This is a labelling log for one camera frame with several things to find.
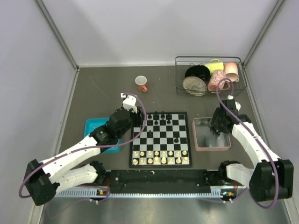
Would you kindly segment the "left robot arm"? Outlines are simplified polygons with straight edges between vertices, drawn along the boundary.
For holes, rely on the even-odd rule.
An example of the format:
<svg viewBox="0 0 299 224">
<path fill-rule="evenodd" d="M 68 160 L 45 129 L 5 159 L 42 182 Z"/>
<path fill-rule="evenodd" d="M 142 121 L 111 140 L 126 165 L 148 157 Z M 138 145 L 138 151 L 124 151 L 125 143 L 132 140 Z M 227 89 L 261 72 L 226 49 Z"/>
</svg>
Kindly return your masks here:
<svg viewBox="0 0 299 224">
<path fill-rule="evenodd" d="M 30 161 L 19 189 L 19 197 L 31 198 L 36 206 L 41 206 L 66 189 L 85 183 L 103 184 L 106 171 L 100 162 L 91 162 L 81 168 L 76 166 L 112 147 L 121 146 L 119 139 L 134 127 L 143 131 L 147 118 L 143 107 L 122 106 L 103 125 L 92 130 L 74 146 L 49 159 Z M 28 191 L 27 196 L 22 194 L 23 188 Z"/>
</svg>

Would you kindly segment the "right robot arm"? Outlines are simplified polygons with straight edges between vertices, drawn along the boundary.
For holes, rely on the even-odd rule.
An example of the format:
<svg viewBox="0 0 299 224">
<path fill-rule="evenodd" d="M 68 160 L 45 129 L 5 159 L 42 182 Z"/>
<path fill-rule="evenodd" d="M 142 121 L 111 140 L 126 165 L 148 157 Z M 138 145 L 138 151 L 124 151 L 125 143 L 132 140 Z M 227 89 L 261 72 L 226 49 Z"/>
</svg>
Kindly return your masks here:
<svg viewBox="0 0 299 224">
<path fill-rule="evenodd" d="M 238 140 L 254 165 L 250 169 L 238 161 L 222 162 L 218 169 L 218 179 L 222 184 L 237 181 L 249 190 L 257 202 L 275 202 L 292 197 L 292 162 L 281 159 L 265 144 L 248 116 L 239 114 L 234 99 L 220 101 L 209 126 L 215 135 L 230 134 Z"/>
</svg>

